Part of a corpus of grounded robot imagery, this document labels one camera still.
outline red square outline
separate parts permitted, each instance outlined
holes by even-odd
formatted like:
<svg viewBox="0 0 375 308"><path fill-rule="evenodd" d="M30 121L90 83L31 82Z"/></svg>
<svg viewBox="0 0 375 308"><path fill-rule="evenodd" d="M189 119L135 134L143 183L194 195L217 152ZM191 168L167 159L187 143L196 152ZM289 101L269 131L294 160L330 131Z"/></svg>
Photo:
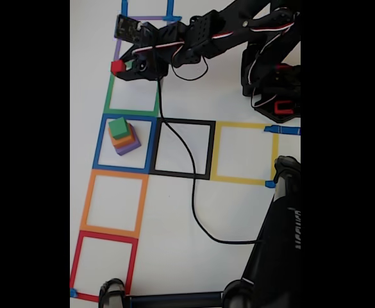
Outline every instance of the red square outline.
<svg viewBox="0 0 375 308"><path fill-rule="evenodd" d="M71 279L69 280L69 286L74 287L74 281L76 278L76 272L78 270L79 257L80 257L80 252L82 249L82 243L83 243L84 237L92 237L94 239L107 239L109 241L131 244L128 276L126 277L126 285L124 286L126 295L129 295L130 289L131 289L131 280L133 279L133 271L135 269L135 259L136 259L138 239L134 239L132 237L121 236L121 235L102 234L102 233L95 233L95 232L82 231L82 230L79 231L78 244L76 245L76 251L74 253L72 273L71 273ZM96 303L99 302L98 296L84 294L84 293L78 293L77 298L80 298L81 300L90 300L91 302L96 302Z"/></svg>

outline orange block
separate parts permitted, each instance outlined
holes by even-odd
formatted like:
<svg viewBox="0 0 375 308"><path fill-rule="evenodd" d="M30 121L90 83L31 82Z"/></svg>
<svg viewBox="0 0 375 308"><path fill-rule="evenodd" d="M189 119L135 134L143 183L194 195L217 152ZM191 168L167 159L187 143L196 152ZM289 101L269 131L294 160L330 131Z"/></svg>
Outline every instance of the orange block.
<svg viewBox="0 0 375 308"><path fill-rule="evenodd" d="M112 132L110 131L110 127L108 128L110 140L112 140L112 144L116 149L121 148L123 146L127 146L127 145L129 145L129 144L131 144L135 141L135 136L133 135L133 130L130 127L131 125L129 123L128 123L128 125L129 125L130 135L128 135L126 137L123 137L123 138L120 138L120 139L117 139L117 140L112 137Z"/></svg>

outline yellow tape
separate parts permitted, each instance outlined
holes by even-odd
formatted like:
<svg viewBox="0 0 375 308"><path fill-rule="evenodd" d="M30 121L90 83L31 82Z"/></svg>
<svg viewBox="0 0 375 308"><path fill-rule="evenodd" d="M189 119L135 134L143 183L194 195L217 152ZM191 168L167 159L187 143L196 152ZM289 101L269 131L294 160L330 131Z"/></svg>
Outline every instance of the yellow tape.
<svg viewBox="0 0 375 308"><path fill-rule="evenodd" d="M238 123L238 122L224 122L217 121L215 124L214 133L214 145L213 145L213 157L212 157L212 171L210 173L211 181L218 182L229 182L229 183L239 183L239 184L249 184L249 185L265 185L266 180L252 179L252 178L237 178L235 176L222 176L217 175L217 166L219 164L219 150L220 150L220 139L221 139L221 128L223 126L227 127L239 127L239 128L256 128L263 130L267 124L258 123ZM275 168L274 161L278 156L278 142L279 135L272 134L272 153L271 153L271 179L274 178Z"/></svg>

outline orange tape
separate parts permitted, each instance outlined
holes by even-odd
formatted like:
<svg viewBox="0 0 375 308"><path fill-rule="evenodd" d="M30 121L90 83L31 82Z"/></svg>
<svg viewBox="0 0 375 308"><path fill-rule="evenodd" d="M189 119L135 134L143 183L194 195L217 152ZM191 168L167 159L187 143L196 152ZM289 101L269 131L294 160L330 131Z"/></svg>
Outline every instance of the orange tape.
<svg viewBox="0 0 375 308"><path fill-rule="evenodd" d="M90 209L90 202L92 201L92 195L93 195L93 187L95 185L95 180L96 180L97 175L116 176L119 178L138 178L142 180L142 188L140 190L140 198L138 201L138 209L137 209L137 216L136 216L136 223L135 223L134 230L121 230L121 229L114 229L114 228L97 227L97 226L91 226L87 224L87 218L88 218L89 209ZM140 235L140 227L142 226L144 202L146 200L148 180L149 180L149 175L143 175L140 173L126 173L126 172L119 172L119 171L93 169L92 173L90 174L89 187L87 189L85 208L83 209L83 215L82 215L82 219L80 223L80 230L103 233L103 234L122 235L122 236L127 236L127 237L138 239Z"/></svg>

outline green square outline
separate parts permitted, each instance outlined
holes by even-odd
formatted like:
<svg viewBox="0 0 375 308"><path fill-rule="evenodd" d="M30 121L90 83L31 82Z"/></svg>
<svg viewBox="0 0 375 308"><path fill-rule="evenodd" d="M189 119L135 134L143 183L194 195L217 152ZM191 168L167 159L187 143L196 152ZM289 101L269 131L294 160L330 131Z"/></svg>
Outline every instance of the green square outline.
<svg viewBox="0 0 375 308"><path fill-rule="evenodd" d="M106 101L104 102L104 114L129 114L134 116L146 116L146 117L157 117L159 111L159 92L156 90L156 101L154 102L153 111L143 110L128 110L128 109L111 109L110 101L112 100L113 84L115 83L115 75L110 74L108 93L106 95Z"/></svg>

